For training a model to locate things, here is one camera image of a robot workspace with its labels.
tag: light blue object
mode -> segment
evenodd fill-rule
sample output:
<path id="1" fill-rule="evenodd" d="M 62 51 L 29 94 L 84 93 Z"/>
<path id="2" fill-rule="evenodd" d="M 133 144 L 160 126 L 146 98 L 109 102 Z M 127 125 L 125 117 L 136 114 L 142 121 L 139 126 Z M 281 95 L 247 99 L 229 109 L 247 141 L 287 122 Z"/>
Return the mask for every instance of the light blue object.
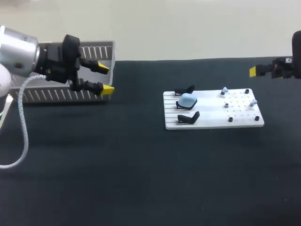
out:
<path id="1" fill-rule="evenodd" d="M 222 91 L 223 91 L 224 93 L 227 93 L 227 92 L 228 92 L 227 87 L 224 87 L 224 88 L 222 89 Z"/>
<path id="2" fill-rule="evenodd" d="M 253 100 L 251 101 L 251 103 L 250 103 L 250 106 L 253 107 L 253 106 L 256 105 L 256 104 L 257 104 L 257 100 L 253 99 Z"/>
<path id="3" fill-rule="evenodd" d="M 192 107 L 197 101 L 197 97 L 190 93 L 184 93 L 179 99 L 179 105 L 183 107 Z"/>

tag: black tablecloth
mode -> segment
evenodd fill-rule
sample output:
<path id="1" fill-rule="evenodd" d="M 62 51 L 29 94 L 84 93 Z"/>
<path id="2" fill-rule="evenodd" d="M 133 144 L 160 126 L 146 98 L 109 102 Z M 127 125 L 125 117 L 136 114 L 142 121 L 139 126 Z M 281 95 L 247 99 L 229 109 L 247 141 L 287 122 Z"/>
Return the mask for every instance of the black tablecloth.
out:
<path id="1" fill-rule="evenodd" d="M 105 105 L 27 106 L 30 149 L 0 171 L 1 226 L 300 225 L 301 81 L 270 58 L 117 62 Z M 165 129 L 163 92 L 251 88 L 265 126 Z M 21 154 L 16 103 L 1 163 Z"/>

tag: white pegboard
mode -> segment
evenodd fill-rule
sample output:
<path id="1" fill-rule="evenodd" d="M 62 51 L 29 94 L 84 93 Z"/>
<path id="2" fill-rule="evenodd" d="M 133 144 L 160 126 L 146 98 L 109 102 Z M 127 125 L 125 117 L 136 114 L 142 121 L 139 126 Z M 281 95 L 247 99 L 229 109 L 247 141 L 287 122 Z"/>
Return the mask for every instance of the white pegboard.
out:
<path id="1" fill-rule="evenodd" d="M 175 102 L 181 96 L 175 96 L 174 92 L 164 92 L 164 114 L 166 129 L 223 129 L 242 127 L 262 127 L 264 121 L 258 105 L 250 107 L 255 99 L 253 91 L 245 93 L 246 89 L 229 89 L 228 93 L 221 95 L 221 90 L 194 91 L 192 94 L 198 98 L 198 102 L 192 110 L 177 109 Z M 199 111 L 200 117 L 194 124 L 178 122 L 178 115 L 192 117 Z"/>

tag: white background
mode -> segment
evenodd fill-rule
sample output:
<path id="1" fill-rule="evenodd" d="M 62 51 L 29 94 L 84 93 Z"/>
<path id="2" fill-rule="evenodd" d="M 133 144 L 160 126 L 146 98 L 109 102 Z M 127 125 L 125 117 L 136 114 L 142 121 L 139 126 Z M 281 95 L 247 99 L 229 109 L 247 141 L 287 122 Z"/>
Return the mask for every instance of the white background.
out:
<path id="1" fill-rule="evenodd" d="M 291 55 L 300 0 L 1 0 L 0 24 L 116 41 L 117 60 Z"/>

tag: white cable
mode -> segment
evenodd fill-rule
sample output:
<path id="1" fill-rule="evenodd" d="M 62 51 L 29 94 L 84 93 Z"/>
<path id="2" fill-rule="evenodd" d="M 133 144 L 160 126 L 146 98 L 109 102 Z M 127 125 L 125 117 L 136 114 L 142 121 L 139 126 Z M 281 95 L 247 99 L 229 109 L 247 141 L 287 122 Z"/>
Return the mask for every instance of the white cable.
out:
<path id="1" fill-rule="evenodd" d="M 18 110 L 19 110 L 19 114 L 20 114 L 21 126 L 22 126 L 23 137 L 24 137 L 24 149 L 23 149 L 22 155 L 16 162 L 14 162 L 12 164 L 0 165 L 0 169 L 10 169 L 10 168 L 13 168 L 13 167 L 19 165 L 25 159 L 25 157 L 27 155 L 29 144 L 28 144 L 27 127 L 26 127 L 24 111 L 23 111 L 23 93 L 24 93 L 26 85 L 34 79 L 46 79 L 46 76 L 39 74 L 39 75 L 31 76 L 28 79 L 26 79 L 25 82 L 20 87 L 19 97 L 18 97 Z"/>

